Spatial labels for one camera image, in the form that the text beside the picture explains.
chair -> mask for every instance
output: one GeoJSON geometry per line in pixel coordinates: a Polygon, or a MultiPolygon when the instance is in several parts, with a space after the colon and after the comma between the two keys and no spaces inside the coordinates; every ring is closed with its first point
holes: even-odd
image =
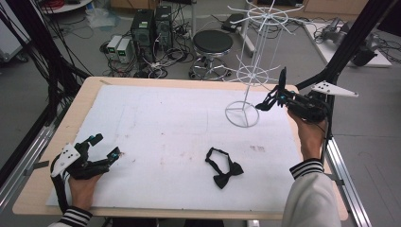
{"type": "Polygon", "coordinates": [[[195,34],[193,38],[195,51],[200,54],[191,66],[189,77],[194,79],[223,79],[231,76],[226,63],[219,59],[228,54],[233,46],[233,39],[219,30],[204,30],[195,34]]]}

person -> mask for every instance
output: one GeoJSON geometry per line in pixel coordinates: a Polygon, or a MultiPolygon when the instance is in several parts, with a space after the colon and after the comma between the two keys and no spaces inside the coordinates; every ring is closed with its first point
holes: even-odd
{"type": "Polygon", "coordinates": [[[92,206],[96,183],[102,175],[96,175],[89,180],[68,179],[70,184],[72,206],[67,209],[62,218],[49,227],[85,227],[92,217],[89,209],[92,206]]]}
{"type": "Polygon", "coordinates": [[[304,160],[289,170],[295,182],[288,193],[282,226],[341,226],[333,184],[320,162],[325,122],[310,124],[290,111],[288,114],[298,126],[304,160]]]}
{"type": "MultiPolygon", "coordinates": [[[[282,226],[341,226],[332,182],[320,162],[325,122],[310,124],[290,111],[288,114],[298,126],[304,160],[289,170],[295,182],[288,194],[282,226]]],[[[77,181],[70,177],[73,206],[49,227],[86,226],[92,216],[89,209],[99,178],[77,181]]]]}

bow tie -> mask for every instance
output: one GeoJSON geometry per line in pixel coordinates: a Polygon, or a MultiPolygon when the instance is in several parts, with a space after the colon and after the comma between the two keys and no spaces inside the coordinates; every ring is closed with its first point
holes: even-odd
{"type": "Polygon", "coordinates": [[[210,166],[212,166],[212,168],[218,173],[218,175],[214,176],[213,179],[215,180],[215,183],[218,185],[218,187],[221,189],[223,189],[223,187],[228,183],[228,180],[230,179],[231,176],[237,176],[244,173],[242,167],[238,163],[233,163],[230,159],[230,155],[222,151],[221,149],[210,148],[209,152],[207,152],[206,154],[205,161],[209,163],[210,166]],[[227,155],[228,165],[230,167],[230,170],[227,173],[221,172],[221,170],[218,168],[218,165],[213,160],[210,159],[213,150],[227,155]]]}

table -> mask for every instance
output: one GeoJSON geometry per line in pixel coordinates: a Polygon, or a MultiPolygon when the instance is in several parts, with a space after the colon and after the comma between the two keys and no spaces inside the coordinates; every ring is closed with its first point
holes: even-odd
{"type": "MultiPolygon", "coordinates": [[[[76,139],[77,131],[81,127],[85,116],[90,112],[96,99],[97,92],[104,85],[133,85],[140,87],[160,88],[190,88],[211,89],[227,91],[244,91],[242,83],[229,83],[218,81],[194,81],[194,80],[157,80],[157,79],[111,79],[89,78],[85,80],[76,99],[71,105],[65,118],[47,147],[41,161],[53,160],[66,142],[76,139]]],[[[296,90],[294,86],[288,86],[289,90],[296,90]]],[[[252,91],[265,91],[263,87],[253,87],[252,91]]],[[[296,136],[296,126],[292,122],[292,133],[296,136]]],[[[57,206],[46,206],[46,200],[53,185],[49,178],[49,167],[36,169],[23,192],[14,204],[13,211],[16,214],[30,215],[59,215],[57,206]]],[[[346,218],[347,213],[338,196],[341,218],[346,218]]],[[[158,217],[158,218],[237,218],[237,219],[280,219],[281,213],[263,211],[208,211],[208,210],[179,210],[179,209],[146,209],[146,208],[93,208],[95,216],[118,217],[158,217]]]]}

power supply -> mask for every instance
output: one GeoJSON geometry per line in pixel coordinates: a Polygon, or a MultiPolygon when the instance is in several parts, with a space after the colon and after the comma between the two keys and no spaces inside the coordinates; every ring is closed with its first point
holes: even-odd
{"type": "Polygon", "coordinates": [[[162,48],[166,51],[173,47],[171,6],[159,6],[156,8],[155,14],[159,49],[162,48]]]}
{"type": "Polygon", "coordinates": [[[123,38],[117,48],[118,58],[121,63],[130,63],[133,57],[133,50],[130,38],[123,38]]]}
{"type": "Polygon", "coordinates": [[[123,37],[120,35],[113,36],[112,40],[107,44],[107,51],[109,52],[109,59],[119,61],[117,54],[117,47],[123,37]]]}

